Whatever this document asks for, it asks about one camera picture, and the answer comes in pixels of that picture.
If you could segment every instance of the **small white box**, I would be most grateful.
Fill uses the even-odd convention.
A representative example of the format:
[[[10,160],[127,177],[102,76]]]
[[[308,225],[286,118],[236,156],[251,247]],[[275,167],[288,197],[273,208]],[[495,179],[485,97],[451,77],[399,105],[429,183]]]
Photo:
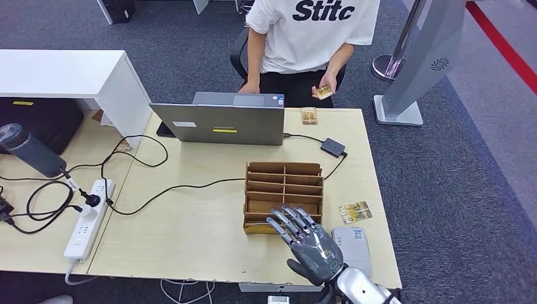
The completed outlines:
[[[343,252],[343,262],[350,267],[360,269],[368,277],[371,276],[371,257],[365,231],[358,227],[335,227],[332,238]]]
[[[267,304],[289,304],[288,296],[268,296]]]

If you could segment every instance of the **robot finger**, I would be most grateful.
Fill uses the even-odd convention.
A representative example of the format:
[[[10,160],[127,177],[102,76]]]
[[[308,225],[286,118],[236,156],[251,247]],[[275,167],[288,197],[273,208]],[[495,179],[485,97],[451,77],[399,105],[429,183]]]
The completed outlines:
[[[301,232],[280,210],[273,208],[270,212],[280,219],[295,236]]]
[[[286,242],[288,246],[291,246],[292,244],[296,243],[296,241],[293,240],[293,238],[285,231],[285,229],[283,229],[282,226],[280,226],[280,224],[278,224],[272,217],[267,217],[267,223],[271,225],[272,228],[276,230],[276,232],[278,232],[278,234],[282,237],[282,239],[284,240],[284,242]]]
[[[294,209],[298,212],[298,214],[300,214],[300,216],[304,218],[304,220],[306,220],[308,224],[310,224],[311,227],[313,227],[316,224],[315,221],[310,216],[310,214],[307,213],[304,209],[300,207],[295,207]]]
[[[293,209],[286,205],[282,206],[282,209],[287,212],[287,214],[291,217],[291,220],[297,223],[298,226],[302,228],[305,233],[309,233],[308,225],[306,224],[306,222],[304,222],[304,220],[302,220],[302,218],[298,214],[296,214]]]

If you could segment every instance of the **red stripe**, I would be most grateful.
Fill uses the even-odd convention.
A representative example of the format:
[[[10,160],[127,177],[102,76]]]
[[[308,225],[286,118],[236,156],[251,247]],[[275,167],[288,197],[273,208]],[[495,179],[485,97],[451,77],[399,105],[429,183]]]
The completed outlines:
[[[475,2],[466,2],[466,9],[477,21],[483,32],[490,41],[500,51],[502,56],[507,60],[509,65],[519,74],[520,78],[528,87],[537,94],[537,74],[529,65],[517,54],[515,49],[503,38],[500,32],[494,27],[492,22],[487,18],[483,11]]]

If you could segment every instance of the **person's hand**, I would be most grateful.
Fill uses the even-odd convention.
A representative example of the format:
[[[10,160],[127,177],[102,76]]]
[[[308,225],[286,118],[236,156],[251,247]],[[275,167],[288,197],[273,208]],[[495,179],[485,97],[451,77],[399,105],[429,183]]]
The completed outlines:
[[[259,82],[248,81],[240,90],[239,93],[259,94]]]
[[[338,81],[336,80],[337,73],[334,73],[332,71],[326,70],[324,76],[320,79],[319,87],[328,86],[330,88],[330,91],[332,93],[336,92],[336,88],[338,87]],[[312,87],[312,97],[313,98],[319,98],[317,96],[317,87]]]

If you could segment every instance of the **black pants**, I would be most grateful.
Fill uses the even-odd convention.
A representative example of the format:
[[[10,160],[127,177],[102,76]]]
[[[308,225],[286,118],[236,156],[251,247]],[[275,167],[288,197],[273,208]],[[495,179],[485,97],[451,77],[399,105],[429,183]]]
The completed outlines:
[[[333,108],[332,98],[318,100],[312,97],[312,87],[319,87],[324,73],[325,70],[296,74],[264,73],[260,75],[259,88],[261,93],[285,95],[286,108]]]

